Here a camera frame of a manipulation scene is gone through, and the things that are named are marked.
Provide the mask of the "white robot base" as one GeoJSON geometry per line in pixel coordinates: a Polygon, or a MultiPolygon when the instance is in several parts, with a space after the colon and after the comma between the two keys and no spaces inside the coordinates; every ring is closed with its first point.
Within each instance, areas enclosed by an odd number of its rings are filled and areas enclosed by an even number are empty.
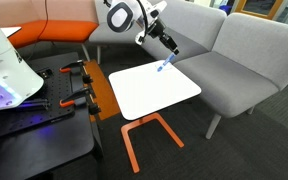
{"type": "Polygon", "coordinates": [[[43,84],[44,80],[24,61],[0,28],[0,110],[19,106],[43,84]]]}

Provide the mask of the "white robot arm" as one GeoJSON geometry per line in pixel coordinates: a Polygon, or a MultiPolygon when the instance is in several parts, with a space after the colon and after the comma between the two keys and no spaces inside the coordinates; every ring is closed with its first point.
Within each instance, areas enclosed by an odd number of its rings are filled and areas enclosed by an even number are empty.
{"type": "Polygon", "coordinates": [[[173,54],[179,53],[177,44],[166,33],[166,26],[160,19],[161,13],[167,6],[165,0],[160,0],[156,4],[148,0],[111,0],[111,2],[104,0],[104,3],[109,8],[106,20],[112,31],[126,32],[137,23],[142,28],[142,31],[135,36],[138,45],[142,45],[149,35],[151,38],[158,37],[173,54]]]}

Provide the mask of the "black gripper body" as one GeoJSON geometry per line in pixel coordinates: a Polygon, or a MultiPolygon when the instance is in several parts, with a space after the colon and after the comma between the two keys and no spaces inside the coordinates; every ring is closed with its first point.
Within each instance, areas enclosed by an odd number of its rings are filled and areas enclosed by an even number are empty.
{"type": "Polygon", "coordinates": [[[172,40],[172,38],[165,32],[165,24],[160,20],[157,19],[150,27],[149,27],[149,31],[148,34],[152,37],[152,38],[156,38],[158,37],[159,40],[162,42],[162,44],[170,49],[170,50],[174,50],[175,49],[175,45],[174,45],[174,41],[172,40]]]}

